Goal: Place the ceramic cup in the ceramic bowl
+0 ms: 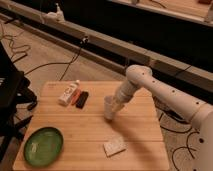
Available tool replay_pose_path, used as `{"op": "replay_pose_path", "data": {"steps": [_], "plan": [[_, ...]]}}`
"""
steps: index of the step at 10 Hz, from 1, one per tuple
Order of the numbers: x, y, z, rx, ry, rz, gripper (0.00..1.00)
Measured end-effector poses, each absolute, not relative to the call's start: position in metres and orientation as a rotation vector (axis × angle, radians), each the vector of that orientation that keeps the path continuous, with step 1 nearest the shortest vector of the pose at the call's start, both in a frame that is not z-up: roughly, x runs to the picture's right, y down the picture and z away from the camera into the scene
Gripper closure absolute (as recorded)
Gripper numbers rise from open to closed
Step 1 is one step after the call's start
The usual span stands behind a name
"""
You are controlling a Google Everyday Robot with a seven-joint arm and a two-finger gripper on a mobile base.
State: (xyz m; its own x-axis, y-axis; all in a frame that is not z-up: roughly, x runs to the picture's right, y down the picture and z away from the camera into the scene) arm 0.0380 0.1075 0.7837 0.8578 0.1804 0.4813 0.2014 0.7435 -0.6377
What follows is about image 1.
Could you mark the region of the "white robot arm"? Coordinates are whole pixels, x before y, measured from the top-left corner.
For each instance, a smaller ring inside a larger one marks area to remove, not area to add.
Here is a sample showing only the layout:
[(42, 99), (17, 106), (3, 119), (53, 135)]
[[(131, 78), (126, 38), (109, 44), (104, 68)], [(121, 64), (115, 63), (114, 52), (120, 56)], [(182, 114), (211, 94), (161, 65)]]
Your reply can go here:
[(141, 87), (159, 98), (200, 133), (201, 142), (194, 169), (213, 171), (213, 105), (157, 80), (147, 66), (131, 65), (126, 70), (126, 79), (115, 91), (112, 111), (117, 113), (121, 110)]

